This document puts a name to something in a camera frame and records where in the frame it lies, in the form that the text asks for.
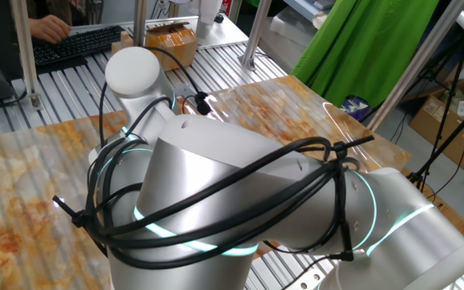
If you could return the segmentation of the person's bare hand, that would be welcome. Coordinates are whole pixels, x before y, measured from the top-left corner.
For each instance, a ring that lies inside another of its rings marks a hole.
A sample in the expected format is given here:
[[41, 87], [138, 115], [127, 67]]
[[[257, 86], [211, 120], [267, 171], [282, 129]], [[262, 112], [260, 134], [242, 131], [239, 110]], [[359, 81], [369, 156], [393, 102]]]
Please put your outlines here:
[[58, 44], [65, 40], [72, 28], [54, 15], [41, 19], [29, 19], [31, 36], [50, 44]]

